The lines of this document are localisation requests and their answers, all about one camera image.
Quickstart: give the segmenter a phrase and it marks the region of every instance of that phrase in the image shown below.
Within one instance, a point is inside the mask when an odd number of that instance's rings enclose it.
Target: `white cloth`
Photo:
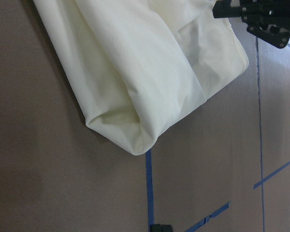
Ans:
[[[86,125],[134,155],[248,65],[213,0],[34,0]]]

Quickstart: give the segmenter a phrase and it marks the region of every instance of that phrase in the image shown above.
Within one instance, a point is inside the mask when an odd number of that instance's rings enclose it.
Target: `wrinkled fabric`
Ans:
[[[133,155],[240,75],[213,0],[34,0],[87,127]]]

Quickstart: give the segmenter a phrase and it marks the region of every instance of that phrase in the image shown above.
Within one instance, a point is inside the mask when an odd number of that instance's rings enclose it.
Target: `black object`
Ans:
[[[231,0],[217,1],[214,18],[241,17],[247,31],[277,48],[287,46],[290,39],[290,0],[240,0],[231,7]]]
[[[155,224],[150,226],[150,232],[173,232],[171,225]]]

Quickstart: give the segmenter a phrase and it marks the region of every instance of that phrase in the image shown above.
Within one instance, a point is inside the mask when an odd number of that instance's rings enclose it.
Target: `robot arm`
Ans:
[[[277,48],[290,39],[290,0],[219,0],[214,18],[241,17],[247,31]]]

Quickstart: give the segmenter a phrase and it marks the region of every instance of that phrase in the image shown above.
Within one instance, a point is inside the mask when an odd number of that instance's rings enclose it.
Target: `fabric fold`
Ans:
[[[214,1],[34,2],[86,125],[134,155],[248,65]]]

